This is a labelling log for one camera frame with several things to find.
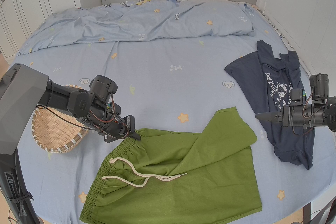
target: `wicker basket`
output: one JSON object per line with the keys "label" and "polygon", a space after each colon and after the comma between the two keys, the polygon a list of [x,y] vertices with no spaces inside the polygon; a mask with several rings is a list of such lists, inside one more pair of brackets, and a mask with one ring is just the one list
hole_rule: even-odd
{"label": "wicker basket", "polygon": [[[66,86],[81,89],[77,85]],[[67,121],[83,126],[74,117],[49,109]],[[36,108],[31,121],[31,133],[37,145],[45,151],[66,153],[78,145],[88,131],[61,120],[47,109]]]}

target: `headboard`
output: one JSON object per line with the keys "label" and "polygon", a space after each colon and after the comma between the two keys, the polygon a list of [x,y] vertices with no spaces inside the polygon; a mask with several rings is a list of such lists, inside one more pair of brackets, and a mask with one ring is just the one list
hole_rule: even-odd
{"label": "headboard", "polygon": [[259,0],[257,5],[309,75],[329,75],[330,95],[336,96],[336,0]]}

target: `bed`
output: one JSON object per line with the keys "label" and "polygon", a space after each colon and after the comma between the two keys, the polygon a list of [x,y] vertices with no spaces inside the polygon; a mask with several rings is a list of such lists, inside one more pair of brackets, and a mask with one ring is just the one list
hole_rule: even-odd
{"label": "bed", "polygon": [[[334,47],[330,41],[335,38],[332,30],[336,23],[335,0],[323,1],[329,5],[321,7],[319,2],[309,0],[259,0],[258,6],[276,30],[256,8],[237,3],[244,12],[239,23],[250,21],[253,30],[233,28],[225,33],[221,24],[224,22],[216,13],[231,3],[221,0],[141,0],[72,9],[60,16],[63,21],[72,20],[73,28],[62,28],[60,17],[52,15],[54,18],[41,25],[23,45],[14,62],[48,74],[58,84],[77,84],[87,90],[89,82],[86,82],[96,75],[110,77],[118,85],[115,102],[121,106],[122,115],[134,115],[137,129],[201,132],[214,112],[235,106],[258,138],[251,148],[263,206],[261,212],[235,223],[269,224],[302,208],[336,182],[335,134],[325,127],[316,128],[313,167],[309,171],[302,165],[280,162],[239,85],[224,68],[255,51],[256,42],[262,39],[272,46],[275,57],[288,49],[298,52],[301,79],[307,92],[309,75],[326,72],[333,93],[336,74],[331,72]],[[188,20],[183,15],[202,5],[207,6],[206,11],[193,17],[202,26],[186,27]],[[319,13],[311,12],[314,8],[321,12],[329,9],[329,20],[321,23]],[[114,26],[126,29],[130,17],[125,10],[136,13],[133,16],[138,18],[139,26],[133,32],[122,32],[117,39],[105,30],[106,24],[117,18]],[[144,20],[145,10],[151,10],[152,15],[167,16],[160,23],[151,24]],[[99,22],[82,20],[90,17],[90,13],[93,17],[99,14]],[[168,28],[179,22],[182,28],[160,31],[161,22]],[[207,27],[216,24],[217,32],[209,32]],[[318,33],[325,30],[325,34],[309,36],[310,27],[319,27]],[[316,50],[316,44],[330,53],[319,54],[321,50]],[[315,62],[321,61],[316,59],[322,56],[324,60],[317,66]],[[179,119],[181,114],[187,115],[187,120]],[[85,195],[100,164],[119,143],[105,143],[102,136],[90,131],[71,152],[48,153],[38,148],[28,123],[18,151],[36,213],[51,223],[80,223]]]}

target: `wooden floor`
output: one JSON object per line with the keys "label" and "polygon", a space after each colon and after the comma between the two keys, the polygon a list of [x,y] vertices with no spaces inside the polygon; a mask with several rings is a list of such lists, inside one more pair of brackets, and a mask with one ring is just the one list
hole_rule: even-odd
{"label": "wooden floor", "polygon": [[[0,78],[6,73],[9,65],[0,54]],[[7,223],[8,222],[8,211],[9,207],[2,195],[0,195],[0,223]],[[293,222],[301,222],[303,218],[303,209],[298,210],[297,212],[291,214],[290,216],[276,222],[276,224],[291,224]]]}

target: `bed sheet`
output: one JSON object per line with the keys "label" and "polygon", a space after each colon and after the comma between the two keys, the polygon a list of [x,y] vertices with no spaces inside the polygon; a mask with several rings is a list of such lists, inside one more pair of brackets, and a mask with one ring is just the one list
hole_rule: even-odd
{"label": "bed sheet", "polygon": [[[179,7],[200,2],[170,1]],[[132,3],[136,2],[116,5],[132,8]],[[161,1],[144,2],[135,8],[148,4],[154,8]],[[58,84],[77,84],[86,90],[89,83],[81,84],[80,81],[86,81],[82,79],[91,80],[96,75],[110,77],[118,85],[114,100],[121,106],[121,115],[134,115],[137,129],[202,132],[217,110],[235,106],[258,137],[251,148],[263,209],[233,223],[270,224],[300,209],[336,181],[336,149],[334,134],[328,128],[317,127],[313,167],[309,171],[303,166],[282,163],[274,155],[267,134],[255,119],[239,85],[224,68],[233,60],[256,51],[256,42],[260,39],[272,46],[275,57],[287,49],[257,10],[240,4],[242,6],[252,22],[253,34],[210,36],[206,33],[141,42],[98,41],[97,37],[108,40],[106,32],[106,36],[95,36],[96,42],[84,38],[72,45],[69,44],[73,41],[55,47],[48,47],[49,44],[47,49],[27,45],[14,62],[48,74]],[[51,25],[47,30],[53,32],[53,28]],[[301,79],[309,92],[309,78],[302,68]],[[187,121],[179,120],[181,113],[187,115]],[[36,145],[29,122],[18,151],[27,189],[34,196],[32,204],[36,213],[51,223],[81,223],[78,218],[85,195],[101,162],[119,143],[107,144],[102,136],[90,131],[71,152],[48,153]]]}

